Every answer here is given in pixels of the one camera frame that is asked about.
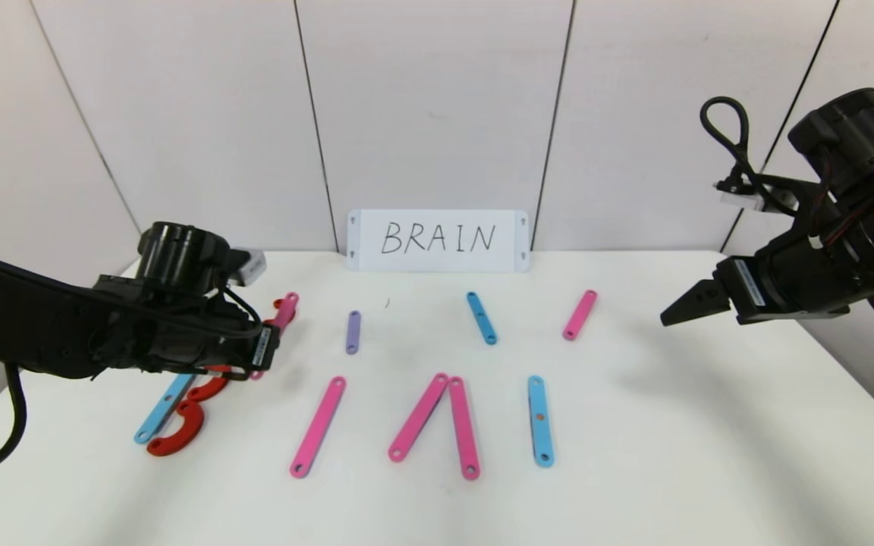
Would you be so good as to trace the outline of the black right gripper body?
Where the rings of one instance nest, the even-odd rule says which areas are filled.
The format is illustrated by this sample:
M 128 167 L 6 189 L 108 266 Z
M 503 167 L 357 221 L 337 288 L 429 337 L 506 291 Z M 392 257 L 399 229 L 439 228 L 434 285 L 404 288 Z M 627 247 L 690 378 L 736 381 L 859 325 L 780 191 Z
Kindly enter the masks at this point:
M 849 312 L 859 290 L 859 245 L 853 229 L 833 246 L 815 249 L 801 229 L 788 229 L 751 256 L 718 263 L 715 282 L 724 287 L 740 325 L 773 319 L 834 319 Z

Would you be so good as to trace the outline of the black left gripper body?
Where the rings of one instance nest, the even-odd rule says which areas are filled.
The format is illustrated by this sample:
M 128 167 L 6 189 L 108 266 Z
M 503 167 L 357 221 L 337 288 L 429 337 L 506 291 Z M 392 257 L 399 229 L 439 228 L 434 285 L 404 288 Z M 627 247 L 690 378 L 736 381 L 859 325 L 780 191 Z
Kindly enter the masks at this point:
M 280 346 L 280 336 L 281 329 L 274 322 L 263 322 L 256 337 L 223 342 L 223 362 L 238 371 L 268 371 Z

